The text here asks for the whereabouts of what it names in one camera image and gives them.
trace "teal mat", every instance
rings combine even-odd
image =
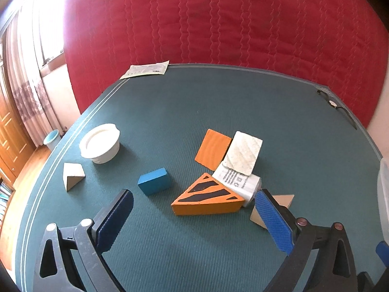
[[[384,265],[375,254],[383,239],[377,205],[379,153],[316,86],[254,69],[169,66],[165,75],[136,77],[109,87],[71,127],[51,154],[28,201],[16,251],[16,278],[32,290],[45,226],[92,218],[122,188],[134,209],[104,258],[127,291],[262,291],[285,258],[269,233],[250,221],[253,204],[234,214],[176,217],[170,207],[203,172],[197,150],[211,128],[263,139],[253,173],[272,194],[295,194],[290,211],[312,224],[345,225],[357,272],[377,281]],[[85,133],[103,123],[121,131],[120,150],[106,164],[80,156]],[[86,178],[65,191],[64,162],[81,163]],[[141,174],[164,167],[174,186],[150,197]],[[94,291],[82,264],[80,274]],[[312,256],[295,291],[301,291]]]

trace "red quilted fabric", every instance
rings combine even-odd
[[[131,64],[170,60],[328,85],[367,126],[388,33],[365,0],[67,0],[65,54],[81,112]]]

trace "white container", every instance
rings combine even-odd
[[[57,129],[54,129],[46,136],[43,143],[50,149],[50,151],[53,151],[60,141],[60,132]]]
[[[80,141],[81,156],[103,164],[119,151],[120,131],[115,124],[102,124],[90,130]]]
[[[389,160],[382,158],[377,179],[378,210],[384,239],[389,244]]]

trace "patterned curtain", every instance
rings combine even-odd
[[[48,133],[63,133],[50,104],[36,60],[32,21],[33,0],[27,0],[6,31],[8,77],[22,121],[36,146]]]

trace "white wooden block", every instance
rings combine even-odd
[[[279,205],[289,208],[294,198],[294,194],[273,195],[273,198],[277,201]],[[252,210],[250,220],[253,221],[255,224],[258,224],[259,226],[262,226],[263,228],[267,229],[255,206]]]
[[[255,174],[244,175],[223,166],[223,164],[219,164],[212,177],[244,198],[244,207],[255,197],[262,184],[261,178]]]
[[[63,184],[66,191],[69,191],[84,178],[85,173],[81,164],[70,164],[68,162],[63,164]]]
[[[244,175],[250,175],[261,146],[261,139],[237,131],[222,164]]]

